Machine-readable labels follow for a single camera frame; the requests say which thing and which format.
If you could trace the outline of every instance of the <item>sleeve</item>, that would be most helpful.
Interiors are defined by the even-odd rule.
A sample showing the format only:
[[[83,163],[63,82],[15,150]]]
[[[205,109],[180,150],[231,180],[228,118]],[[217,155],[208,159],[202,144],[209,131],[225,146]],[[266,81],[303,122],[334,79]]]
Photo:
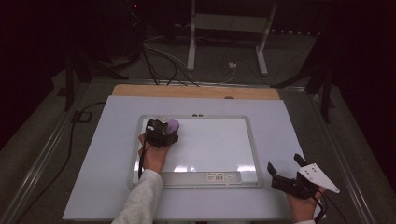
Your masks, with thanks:
[[[308,220],[308,221],[296,222],[294,224],[315,224],[315,221],[314,220]]]
[[[151,224],[163,190],[161,176],[146,169],[112,224]]]

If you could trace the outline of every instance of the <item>white table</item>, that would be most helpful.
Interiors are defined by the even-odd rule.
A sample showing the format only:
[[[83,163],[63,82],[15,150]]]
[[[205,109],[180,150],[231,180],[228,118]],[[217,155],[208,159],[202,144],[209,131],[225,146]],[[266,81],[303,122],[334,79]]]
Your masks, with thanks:
[[[247,116],[264,185],[241,189],[163,189],[157,220],[290,218],[284,193],[271,188],[268,161],[280,175],[295,177],[293,155],[303,155],[281,100],[224,100],[109,96],[64,219],[109,220],[123,207],[137,122],[141,115]]]

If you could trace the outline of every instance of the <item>power cord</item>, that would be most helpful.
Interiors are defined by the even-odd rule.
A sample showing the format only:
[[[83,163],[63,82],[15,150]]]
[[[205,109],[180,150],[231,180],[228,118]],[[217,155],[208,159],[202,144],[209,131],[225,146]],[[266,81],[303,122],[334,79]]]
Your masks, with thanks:
[[[62,171],[64,170],[64,168],[66,167],[67,163],[69,163],[69,160],[71,158],[71,153],[72,153],[72,146],[73,146],[73,132],[74,132],[74,128],[76,126],[76,121],[78,120],[78,118],[80,118],[80,116],[85,113],[85,110],[87,110],[88,108],[95,106],[95,105],[102,105],[105,104],[106,102],[98,102],[92,105],[88,105],[86,107],[84,107],[81,111],[79,111],[73,118],[72,118],[72,128],[71,128],[71,133],[70,133],[70,139],[69,139],[69,146],[68,146],[68,152],[67,152],[67,158],[64,161],[64,165],[62,166],[62,168],[58,171],[58,173],[56,174],[55,177],[53,177],[53,179],[48,183],[48,185],[41,190],[41,192],[37,195],[37,197],[35,197],[35,199],[24,209],[24,211],[22,212],[22,214],[20,215],[20,217],[18,218],[18,220],[15,222],[16,224],[20,223],[21,220],[23,219],[23,217],[29,212],[29,210],[35,205],[35,203],[37,203],[37,201],[46,193],[46,191],[50,188],[50,186],[58,179],[58,177],[61,175]]]

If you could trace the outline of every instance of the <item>white plug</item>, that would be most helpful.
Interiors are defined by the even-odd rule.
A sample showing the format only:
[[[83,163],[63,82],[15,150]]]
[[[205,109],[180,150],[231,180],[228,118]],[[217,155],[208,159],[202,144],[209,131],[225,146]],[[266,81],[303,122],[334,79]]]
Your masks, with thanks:
[[[236,68],[236,63],[235,62],[228,62],[228,66],[233,69]]]

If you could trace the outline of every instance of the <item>whiteboard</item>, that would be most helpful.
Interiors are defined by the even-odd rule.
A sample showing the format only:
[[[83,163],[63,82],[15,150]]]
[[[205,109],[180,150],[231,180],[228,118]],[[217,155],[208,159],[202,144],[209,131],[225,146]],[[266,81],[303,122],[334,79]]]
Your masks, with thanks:
[[[254,141],[248,117],[142,116],[137,136],[150,119],[179,122],[178,141],[169,150],[161,176],[165,188],[259,187],[262,176],[257,167]],[[128,187],[138,183],[135,137]]]

